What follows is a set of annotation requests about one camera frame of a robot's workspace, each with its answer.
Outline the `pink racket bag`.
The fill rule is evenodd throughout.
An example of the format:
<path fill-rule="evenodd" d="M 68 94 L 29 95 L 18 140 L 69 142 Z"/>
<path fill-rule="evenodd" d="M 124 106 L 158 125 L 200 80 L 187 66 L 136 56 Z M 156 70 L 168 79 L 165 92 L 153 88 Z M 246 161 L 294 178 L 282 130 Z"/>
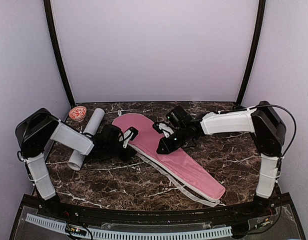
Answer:
<path fill-rule="evenodd" d="M 137 136 L 128 143 L 137 152 L 137 157 L 166 176 L 191 200 L 209 207 L 218 205 L 225 187 L 182 149 L 158 154 L 159 140 L 174 131 L 167 124 L 160 123 L 158 129 L 162 133 L 159 133 L 153 124 L 152 120 L 139 113 L 126 113 L 113 120 L 113 125 L 124 132 L 130 127 L 138 130 Z"/>

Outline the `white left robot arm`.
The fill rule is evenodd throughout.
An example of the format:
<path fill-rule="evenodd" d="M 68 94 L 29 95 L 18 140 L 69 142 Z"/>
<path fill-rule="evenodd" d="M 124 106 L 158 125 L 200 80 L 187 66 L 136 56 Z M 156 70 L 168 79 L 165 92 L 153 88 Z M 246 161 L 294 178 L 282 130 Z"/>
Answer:
<path fill-rule="evenodd" d="M 18 159 L 24 162 L 38 196 L 46 201 L 45 211 L 53 218 L 64 214 L 64 206 L 55 200 L 57 193 L 46 165 L 46 147 L 58 143 L 72 149 L 69 164 L 75 170 L 81 169 L 86 156 L 115 156 L 126 162 L 136 153 L 128 143 L 137 136 L 138 130 L 132 126 L 121 130 L 113 124 L 106 124 L 101 132 L 97 132 L 104 115 L 101 108 L 95 109 L 84 131 L 78 131 L 46 108 L 41 108 L 16 126 L 15 135 L 20 148 Z"/>

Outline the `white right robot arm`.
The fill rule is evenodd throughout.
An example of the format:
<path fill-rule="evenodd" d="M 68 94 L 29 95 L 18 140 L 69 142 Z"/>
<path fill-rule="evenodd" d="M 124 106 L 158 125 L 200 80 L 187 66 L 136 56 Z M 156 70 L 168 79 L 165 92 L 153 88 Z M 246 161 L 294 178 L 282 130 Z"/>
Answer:
<path fill-rule="evenodd" d="M 261 167 L 256 188 L 256 195 L 260 198 L 249 205 L 249 213 L 259 217 L 268 209 L 266 199 L 272 195 L 280 177 L 282 160 L 289 149 L 284 146 L 286 125 L 276 109 L 286 112 L 295 121 L 289 110 L 267 101 L 240 109 L 204 112 L 197 116 L 177 106 L 166 115 L 169 123 L 157 121 L 152 125 L 158 133 L 164 134 L 156 152 L 161 155 L 170 154 L 189 140 L 194 141 L 202 136 L 250 133 L 261 157 Z"/>

